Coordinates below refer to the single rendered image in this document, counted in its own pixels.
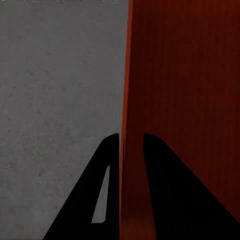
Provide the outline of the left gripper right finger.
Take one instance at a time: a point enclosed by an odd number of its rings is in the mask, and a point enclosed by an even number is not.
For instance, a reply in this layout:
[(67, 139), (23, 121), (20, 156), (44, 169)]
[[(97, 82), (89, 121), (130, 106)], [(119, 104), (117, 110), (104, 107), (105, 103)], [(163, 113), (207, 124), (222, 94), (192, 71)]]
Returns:
[(240, 240), (240, 223), (159, 137), (143, 136), (157, 240)]

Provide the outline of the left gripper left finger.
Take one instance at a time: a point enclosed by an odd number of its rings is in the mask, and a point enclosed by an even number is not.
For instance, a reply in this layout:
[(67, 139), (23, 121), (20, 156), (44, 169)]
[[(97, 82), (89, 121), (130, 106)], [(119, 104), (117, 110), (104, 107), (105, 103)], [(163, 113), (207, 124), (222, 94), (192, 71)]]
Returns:
[[(105, 221), (91, 223), (109, 165)], [(43, 240), (120, 240), (118, 133), (102, 140)]]

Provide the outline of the storage box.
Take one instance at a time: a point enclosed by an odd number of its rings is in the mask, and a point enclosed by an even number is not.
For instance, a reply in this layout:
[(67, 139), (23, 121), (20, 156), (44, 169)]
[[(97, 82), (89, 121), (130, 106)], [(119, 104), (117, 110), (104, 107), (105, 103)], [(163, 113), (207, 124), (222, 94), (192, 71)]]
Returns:
[(240, 224), (240, 0), (128, 0), (119, 240), (157, 240), (145, 133)]

